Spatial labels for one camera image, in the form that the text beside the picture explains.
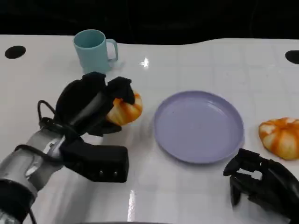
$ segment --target light blue mug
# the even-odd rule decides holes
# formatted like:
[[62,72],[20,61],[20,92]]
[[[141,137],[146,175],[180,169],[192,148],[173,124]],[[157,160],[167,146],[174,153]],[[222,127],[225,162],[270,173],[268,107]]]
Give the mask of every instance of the light blue mug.
[[[109,59],[106,42],[114,45],[115,58]],[[111,63],[118,59],[117,43],[107,39],[105,35],[95,29],[87,29],[77,33],[74,37],[74,46],[78,54],[84,74],[97,71],[106,74],[111,70]]]

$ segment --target white table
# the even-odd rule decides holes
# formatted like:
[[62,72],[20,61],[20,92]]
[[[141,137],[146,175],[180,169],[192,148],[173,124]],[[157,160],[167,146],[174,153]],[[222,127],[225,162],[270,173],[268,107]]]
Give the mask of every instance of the white table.
[[[23,45],[19,59],[5,50]],[[263,149],[257,126],[265,120],[299,117],[299,66],[285,52],[299,49],[295,40],[219,39],[181,46],[119,44],[120,59],[107,79],[133,80],[144,104],[142,116],[103,144],[129,150],[125,184],[93,183],[65,168],[39,193],[33,209],[38,223],[147,221],[178,224],[284,224],[243,197],[232,210],[229,183],[222,176],[227,161],[190,166],[161,151],[152,119],[163,99],[183,90],[210,91],[240,112],[244,148],[284,164],[299,178],[298,161],[285,162]],[[36,104],[55,105],[63,88],[82,76],[71,36],[0,36],[1,159],[38,129]]]

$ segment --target robotic hand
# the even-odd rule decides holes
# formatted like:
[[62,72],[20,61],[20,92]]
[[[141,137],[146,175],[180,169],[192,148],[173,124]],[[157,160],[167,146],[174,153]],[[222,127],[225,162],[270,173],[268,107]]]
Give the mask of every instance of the robotic hand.
[[[94,182],[125,182],[128,151],[124,146],[91,145],[80,137],[85,133],[103,136],[121,130],[106,120],[115,98],[133,104],[131,80],[118,77],[105,83],[105,75],[92,72],[70,83],[60,95],[56,109],[38,102],[40,130],[26,145],[0,163],[0,223],[22,223],[37,192],[63,166]],[[46,104],[54,118],[43,118]]]
[[[239,169],[262,173],[260,180],[237,172]],[[259,154],[240,149],[225,167],[224,176],[230,176],[232,206],[240,202],[241,193],[263,208],[290,218],[290,224],[299,223],[299,182],[279,162],[264,159]]]

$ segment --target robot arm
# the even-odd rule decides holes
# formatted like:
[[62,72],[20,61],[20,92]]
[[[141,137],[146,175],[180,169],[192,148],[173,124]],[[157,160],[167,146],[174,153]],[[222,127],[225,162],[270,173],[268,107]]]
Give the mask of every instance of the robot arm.
[[32,217],[30,207],[38,191],[63,166],[94,182],[126,181],[125,147],[94,146],[80,137],[86,132],[103,136],[120,131],[105,117],[115,98],[134,103],[130,80],[118,77],[106,85],[104,79],[105,75],[93,72],[70,83],[56,109],[50,107],[53,119],[42,118],[40,105],[47,103],[39,102],[40,130],[0,164],[0,223],[22,223],[28,213]]

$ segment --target black cable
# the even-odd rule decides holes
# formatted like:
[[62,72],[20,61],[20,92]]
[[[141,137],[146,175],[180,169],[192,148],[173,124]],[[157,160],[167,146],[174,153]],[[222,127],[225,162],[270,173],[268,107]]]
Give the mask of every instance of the black cable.
[[33,214],[33,212],[32,212],[32,209],[29,209],[29,216],[30,216],[30,218],[31,218],[31,222],[32,222],[32,224],[37,224],[37,222],[36,222],[36,218],[34,217],[34,214]]
[[55,109],[45,100],[40,100],[37,103],[37,113],[38,113],[38,119],[39,121],[41,121],[42,119],[42,112],[41,112],[41,105],[45,104],[51,111],[53,114],[55,114]]
[[28,146],[28,145],[18,145],[14,151],[17,151],[19,149],[23,149],[23,150],[28,150],[31,151],[32,153],[42,157],[45,161],[47,162],[53,162],[53,163],[62,163],[62,161],[60,161],[59,159],[55,159],[52,156],[49,156],[48,154],[32,147],[32,146]]

